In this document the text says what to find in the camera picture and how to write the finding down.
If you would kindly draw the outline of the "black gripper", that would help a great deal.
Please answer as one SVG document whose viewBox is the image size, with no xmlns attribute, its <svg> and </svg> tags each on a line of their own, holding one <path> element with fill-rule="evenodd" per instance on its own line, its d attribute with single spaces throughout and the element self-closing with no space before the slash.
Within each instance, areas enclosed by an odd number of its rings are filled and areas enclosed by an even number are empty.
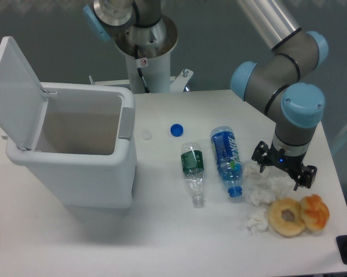
<svg viewBox="0 0 347 277">
<path fill-rule="evenodd" d="M 287 156 L 283 148 L 276 150 L 274 144 L 271 145 L 269 150 L 268 145 L 264 141 L 260 141 L 251 159 L 260 166 L 260 173 L 264 172 L 267 166 L 275 166 L 294 177 L 295 185 L 293 190 L 297 191 L 298 188 L 310 189 L 318 172 L 318 168 L 315 166 L 303 166 L 304 156 L 305 154 Z"/>
</svg>

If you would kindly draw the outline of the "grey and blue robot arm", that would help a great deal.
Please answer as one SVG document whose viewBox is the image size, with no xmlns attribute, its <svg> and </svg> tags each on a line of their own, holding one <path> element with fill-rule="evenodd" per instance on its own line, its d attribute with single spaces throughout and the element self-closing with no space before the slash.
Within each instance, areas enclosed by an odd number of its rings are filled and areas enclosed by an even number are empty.
<svg viewBox="0 0 347 277">
<path fill-rule="evenodd" d="M 266 65 L 242 63 L 230 79 L 231 90 L 275 122 L 270 145 L 260 142 L 252 155 L 261 168 L 286 172 L 295 186 L 310 188 L 315 166 L 303 159 L 322 119 L 325 98 L 301 78 L 327 57 L 329 46 L 317 32 L 305 32 L 281 1 L 239 1 L 239 7 L 262 37 L 273 58 Z M 83 9 L 93 32 L 113 39 L 124 54 L 130 88 L 134 93 L 173 92 L 169 58 L 178 31 L 162 14 L 160 1 L 92 1 Z"/>
</svg>

